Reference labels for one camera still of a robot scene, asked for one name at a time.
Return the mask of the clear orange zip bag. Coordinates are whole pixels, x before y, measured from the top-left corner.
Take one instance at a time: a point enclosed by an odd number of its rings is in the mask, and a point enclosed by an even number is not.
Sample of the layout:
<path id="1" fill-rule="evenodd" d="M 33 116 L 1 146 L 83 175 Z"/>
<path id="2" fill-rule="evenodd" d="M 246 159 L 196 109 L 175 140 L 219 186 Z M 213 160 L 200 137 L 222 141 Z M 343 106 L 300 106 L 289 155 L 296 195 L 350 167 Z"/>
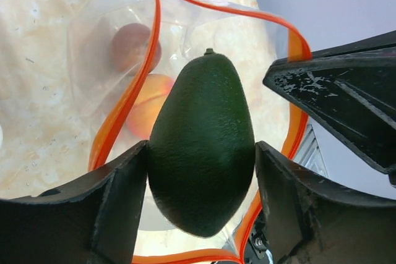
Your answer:
<path id="1" fill-rule="evenodd" d="M 308 117 L 262 83 L 282 54 L 309 56 L 281 17 L 223 0 L 90 0 L 68 29 L 75 103 L 91 131 L 94 170 L 149 137 L 182 68 L 211 48 L 228 56 L 246 94 L 256 140 L 295 156 Z"/>

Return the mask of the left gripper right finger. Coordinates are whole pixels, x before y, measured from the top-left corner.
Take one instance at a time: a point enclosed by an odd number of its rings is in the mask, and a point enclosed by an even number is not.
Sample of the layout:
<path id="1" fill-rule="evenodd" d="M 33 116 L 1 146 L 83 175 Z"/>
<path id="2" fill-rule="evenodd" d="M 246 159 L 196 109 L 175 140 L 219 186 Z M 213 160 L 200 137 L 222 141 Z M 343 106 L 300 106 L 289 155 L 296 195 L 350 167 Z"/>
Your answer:
<path id="1" fill-rule="evenodd" d="M 274 263 L 395 263 L 395 200 L 342 186 L 256 144 Z"/>

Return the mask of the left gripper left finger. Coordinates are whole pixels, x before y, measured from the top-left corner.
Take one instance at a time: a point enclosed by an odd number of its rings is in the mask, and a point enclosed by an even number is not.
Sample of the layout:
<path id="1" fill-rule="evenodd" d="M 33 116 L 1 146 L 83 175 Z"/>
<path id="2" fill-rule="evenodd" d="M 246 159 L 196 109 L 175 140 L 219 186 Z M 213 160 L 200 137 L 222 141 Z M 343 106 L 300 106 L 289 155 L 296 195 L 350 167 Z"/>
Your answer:
<path id="1" fill-rule="evenodd" d="M 37 197 L 1 200 L 2 263 L 130 263 L 147 144 Z"/>

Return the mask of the peach toy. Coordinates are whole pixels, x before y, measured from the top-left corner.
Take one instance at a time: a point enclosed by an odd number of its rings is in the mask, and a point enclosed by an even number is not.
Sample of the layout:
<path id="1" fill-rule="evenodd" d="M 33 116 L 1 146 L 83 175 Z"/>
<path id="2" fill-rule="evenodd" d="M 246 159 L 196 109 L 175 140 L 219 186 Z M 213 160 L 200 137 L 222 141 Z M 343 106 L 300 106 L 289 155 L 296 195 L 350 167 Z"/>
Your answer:
<path id="1" fill-rule="evenodd" d="M 163 74 L 149 74 L 126 119 L 129 130 L 141 139 L 148 139 L 174 80 Z"/>

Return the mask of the brown passion fruit toy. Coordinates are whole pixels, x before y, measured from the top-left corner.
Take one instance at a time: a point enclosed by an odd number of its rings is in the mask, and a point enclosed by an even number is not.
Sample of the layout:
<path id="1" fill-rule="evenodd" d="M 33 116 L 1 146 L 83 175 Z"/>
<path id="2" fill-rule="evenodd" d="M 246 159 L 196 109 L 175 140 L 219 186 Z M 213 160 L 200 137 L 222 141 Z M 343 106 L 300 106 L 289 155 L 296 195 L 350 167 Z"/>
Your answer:
<path id="1" fill-rule="evenodd" d="M 119 72 L 135 76 L 139 71 L 149 45 L 151 29 L 140 23 L 122 26 L 110 46 L 113 67 Z"/>

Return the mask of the dark green avocado toy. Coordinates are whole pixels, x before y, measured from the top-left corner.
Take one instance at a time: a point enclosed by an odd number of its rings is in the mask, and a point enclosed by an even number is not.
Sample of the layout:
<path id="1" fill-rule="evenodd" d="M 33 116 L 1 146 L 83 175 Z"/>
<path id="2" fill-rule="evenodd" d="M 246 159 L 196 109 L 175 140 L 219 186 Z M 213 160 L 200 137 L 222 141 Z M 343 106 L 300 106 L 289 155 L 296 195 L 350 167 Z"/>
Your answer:
<path id="1" fill-rule="evenodd" d="M 239 75 L 209 48 L 178 75 L 148 142 L 148 181 L 158 209 L 184 232 L 216 235 L 249 190 L 254 145 Z"/>

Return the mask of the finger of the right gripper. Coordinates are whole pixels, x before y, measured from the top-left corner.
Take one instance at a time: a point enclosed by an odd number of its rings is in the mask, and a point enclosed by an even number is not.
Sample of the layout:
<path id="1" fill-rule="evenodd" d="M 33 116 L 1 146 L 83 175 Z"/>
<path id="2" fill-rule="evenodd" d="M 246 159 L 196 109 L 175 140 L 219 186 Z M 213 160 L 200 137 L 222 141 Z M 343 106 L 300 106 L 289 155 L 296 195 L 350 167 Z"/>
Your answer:
<path id="1" fill-rule="evenodd" d="M 279 59 L 263 84 L 395 183 L 395 32 Z"/>

